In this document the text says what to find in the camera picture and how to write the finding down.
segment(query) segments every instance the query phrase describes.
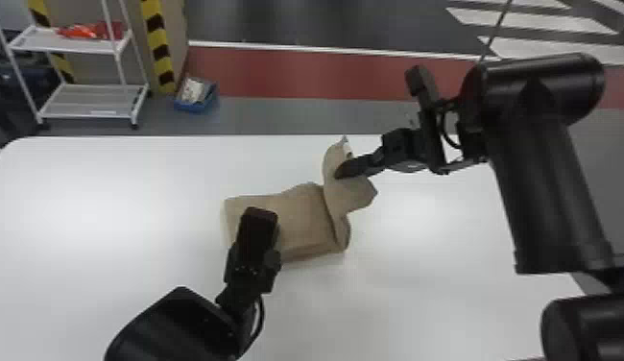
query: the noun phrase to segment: cable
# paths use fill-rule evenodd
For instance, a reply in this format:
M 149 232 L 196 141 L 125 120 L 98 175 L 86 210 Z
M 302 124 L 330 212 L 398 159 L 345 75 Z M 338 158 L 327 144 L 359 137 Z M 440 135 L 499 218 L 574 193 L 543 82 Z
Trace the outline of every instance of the cable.
M 252 336 L 250 337 L 250 341 L 247 343 L 247 347 L 243 351 L 243 354 L 247 352 L 248 349 L 253 345 L 253 342 L 256 341 L 258 336 L 260 336 L 260 332 L 263 330 L 263 324 L 265 323 L 265 304 L 263 304 L 263 298 L 259 297 L 256 302 L 258 306 L 258 323 L 256 324 L 256 329 L 253 331 Z
M 485 58 L 487 57 L 487 54 L 492 49 L 493 40 L 495 39 L 496 36 L 498 36 L 498 33 L 500 32 L 502 21 L 505 19 L 505 15 L 507 15 L 507 12 L 509 12 L 509 9 L 512 7 L 512 1 L 513 0 L 507 0 L 507 3 L 505 3 L 505 6 L 502 8 L 502 12 L 500 13 L 500 16 L 498 16 L 498 21 L 495 23 L 495 26 L 493 27 L 492 35 L 489 36 L 489 40 L 487 40 L 487 44 L 485 44 L 484 49 L 482 49 L 482 54 L 480 54 L 480 59 L 478 60 L 478 62 L 484 61 Z
M 440 127 L 440 133 L 442 134 L 442 138 L 455 149 L 462 149 L 462 146 L 456 143 L 455 140 L 451 139 L 451 136 L 446 132 L 446 113 L 440 113 L 440 117 L 438 118 L 438 123 Z

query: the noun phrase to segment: white table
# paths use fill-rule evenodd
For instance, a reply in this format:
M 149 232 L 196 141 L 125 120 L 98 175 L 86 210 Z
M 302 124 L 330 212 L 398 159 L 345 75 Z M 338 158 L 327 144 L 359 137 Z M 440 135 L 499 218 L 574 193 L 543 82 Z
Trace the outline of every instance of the white table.
M 0 360 L 101 360 L 178 285 L 223 287 L 222 201 L 321 181 L 339 136 L 29 138 L 0 155 Z M 378 137 L 353 136 L 355 153 Z M 516 360 L 580 295 L 518 277 L 488 166 L 373 178 L 347 253 L 289 265 L 245 360 Z

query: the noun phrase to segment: yellow and black striped pole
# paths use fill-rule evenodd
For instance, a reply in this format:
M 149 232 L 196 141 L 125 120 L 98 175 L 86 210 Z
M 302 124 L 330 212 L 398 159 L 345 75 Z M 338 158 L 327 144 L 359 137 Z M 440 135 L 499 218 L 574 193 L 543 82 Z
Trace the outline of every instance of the yellow and black striped pole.
M 50 28 L 50 17 L 48 16 L 48 7 L 45 5 L 45 0 L 28 0 L 28 8 L 32 17 L 35 19 L 36 25 L 43 28 Z M 53 65 L 59 70 L 61 75 L 68 83 L 75 83 L 75 76 L 72 72 L 72 66 L 70 62 L 65 58 L 64 54 L 52 53 L 51 54 Z
M 174 93 L 176 92 L 176 76 L 173 71 L 169 38 L 164 27 L 160 0 L 141 0 L 141 5 L 159 90 L 162 93 Z

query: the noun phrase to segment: cloth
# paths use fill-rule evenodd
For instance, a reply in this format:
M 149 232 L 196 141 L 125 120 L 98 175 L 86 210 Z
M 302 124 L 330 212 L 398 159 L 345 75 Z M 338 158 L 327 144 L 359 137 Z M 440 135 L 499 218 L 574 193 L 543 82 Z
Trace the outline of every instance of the cloth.
M 235 239 L 245 209 L 255 206 L 278 215 L 276 247 L 283 262 L 344 251 L 350 239 L 348 214 L 370 205 L 377 194 L 366 177 L 334 179 L 336 169 L 350 157 L 348 139 L 343 137 L 325 152 L 323 186 L 309 182 L 278 194 L 225 200 L 230 242 Z

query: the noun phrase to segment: red floor stripe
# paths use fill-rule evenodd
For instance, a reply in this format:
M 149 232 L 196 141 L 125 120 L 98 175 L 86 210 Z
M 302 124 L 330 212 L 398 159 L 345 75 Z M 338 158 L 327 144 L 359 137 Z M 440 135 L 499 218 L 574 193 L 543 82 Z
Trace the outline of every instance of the red floor stripe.
M 473 62 L 383 56 L 191 47 L 186 71 L 218 82 L 227 96 L 409 100 L 404 71 L 421 64 L 454 96 Z M 624 108 L 624 68 L 606 70 L 601 108 Z

